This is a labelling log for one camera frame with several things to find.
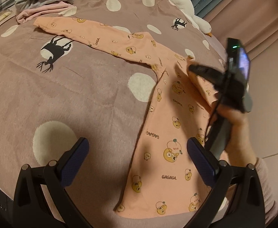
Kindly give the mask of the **pink sleeve right forearm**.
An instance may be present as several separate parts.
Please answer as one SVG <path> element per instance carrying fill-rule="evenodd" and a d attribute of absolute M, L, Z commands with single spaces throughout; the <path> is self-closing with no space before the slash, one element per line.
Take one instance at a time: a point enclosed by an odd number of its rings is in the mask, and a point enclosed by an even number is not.
<path fill-rule="evenodd" d="M 265 206 L 265 226 L 268 226 L 278 214 L 277 203 L 268 179 L 268 168 L 262 158 L 257 158 L 256 171 L 262 187 Z"/>

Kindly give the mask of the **person right hand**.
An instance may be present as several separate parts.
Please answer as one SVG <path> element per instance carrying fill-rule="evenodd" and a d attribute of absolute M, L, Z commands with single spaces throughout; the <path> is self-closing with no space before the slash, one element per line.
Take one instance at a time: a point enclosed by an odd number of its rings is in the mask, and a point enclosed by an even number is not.
<path fill-rule="evenodd" d="M 255 165 L 257 157 L 250 142 L 247 114 L 223 104 L 217 107 L 217 112 L 232 125 L 230 140 L 226 146 L 231 165 L 237 167 Z"/>

